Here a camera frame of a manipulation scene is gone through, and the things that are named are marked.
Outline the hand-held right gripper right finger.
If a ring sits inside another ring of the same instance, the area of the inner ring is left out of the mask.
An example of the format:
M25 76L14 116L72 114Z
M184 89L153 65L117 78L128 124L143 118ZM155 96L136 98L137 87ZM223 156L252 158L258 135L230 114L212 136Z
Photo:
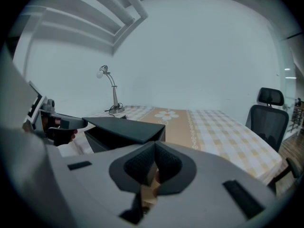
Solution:
M196 170L174 176L175 186L193 175L192 182L180 193L159 195L157 202L142 220L144 228L234 228L248 221L247 216L224 186L237 181L263 210L272 206L276 195L261 181L217 155L157 141L179 158L186 156L182 170L194 162Z

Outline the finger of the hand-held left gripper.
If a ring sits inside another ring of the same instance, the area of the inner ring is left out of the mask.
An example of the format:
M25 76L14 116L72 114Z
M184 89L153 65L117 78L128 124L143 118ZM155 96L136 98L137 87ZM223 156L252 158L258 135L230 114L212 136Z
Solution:
M60 129L82 129L88 126L88 121L56 112L50 112L40 109L42 117L47 118L47 128L60 128Z

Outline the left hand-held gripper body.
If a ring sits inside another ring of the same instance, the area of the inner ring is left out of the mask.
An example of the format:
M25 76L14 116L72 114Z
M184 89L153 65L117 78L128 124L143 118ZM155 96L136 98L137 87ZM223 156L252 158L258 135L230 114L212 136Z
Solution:
M41 116L40 109L55 112L55 101L43 95L33 82L29 81L28 84L37 97L29 109L23 129L40 137L46 144L60 146L70 143L70 137L75 129L47 128L48 119Z

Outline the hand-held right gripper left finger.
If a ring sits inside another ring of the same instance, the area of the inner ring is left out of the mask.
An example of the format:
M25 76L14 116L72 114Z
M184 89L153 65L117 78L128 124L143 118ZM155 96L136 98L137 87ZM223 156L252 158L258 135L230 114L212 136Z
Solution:
M141 188L156 171L154 143L63 158L71 174L103 208L119 221L155 228L156 218L143 215Z

